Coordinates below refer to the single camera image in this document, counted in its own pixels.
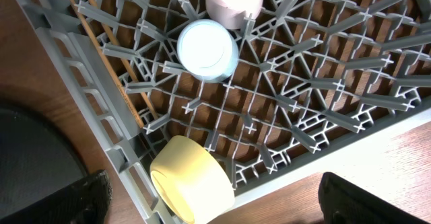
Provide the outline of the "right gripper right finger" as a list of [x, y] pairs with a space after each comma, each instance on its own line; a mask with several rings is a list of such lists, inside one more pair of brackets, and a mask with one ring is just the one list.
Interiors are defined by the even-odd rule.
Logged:
[[325, 223], [424, 223], [333, 172], [319, 184], [319, 205]]

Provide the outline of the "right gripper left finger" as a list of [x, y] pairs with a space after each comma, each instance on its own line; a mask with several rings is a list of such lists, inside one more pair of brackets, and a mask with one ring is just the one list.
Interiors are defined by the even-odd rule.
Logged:
[[98, 170], [30, 206], [2, 223], [103, 223], [112, 200], [105, 170]]

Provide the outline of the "yellow bowl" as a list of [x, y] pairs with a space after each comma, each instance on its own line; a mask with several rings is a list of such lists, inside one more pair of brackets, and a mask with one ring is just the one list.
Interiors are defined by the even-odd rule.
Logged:
[[172, 137], [152, 161], [150, 177], [162, 200], [185, 223], [209, 223], [235, 201], [217, 160], [181, 135]]

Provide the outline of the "blue cup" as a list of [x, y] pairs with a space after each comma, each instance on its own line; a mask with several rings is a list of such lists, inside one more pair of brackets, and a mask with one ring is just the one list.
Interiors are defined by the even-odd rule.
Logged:
[[238, 66], [238, 45], [229, 31], [213, 20], [188, 24], [178, 37], [176, 52], [190, 74], [208, 83], [229, 78]]

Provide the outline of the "pink cup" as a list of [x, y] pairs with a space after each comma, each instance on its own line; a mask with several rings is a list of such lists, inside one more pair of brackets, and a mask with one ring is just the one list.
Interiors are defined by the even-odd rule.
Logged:
[[205, 0], [210, 18], [226, 29], [240, 29], [245, 17], [256, 19], [263, 0]]

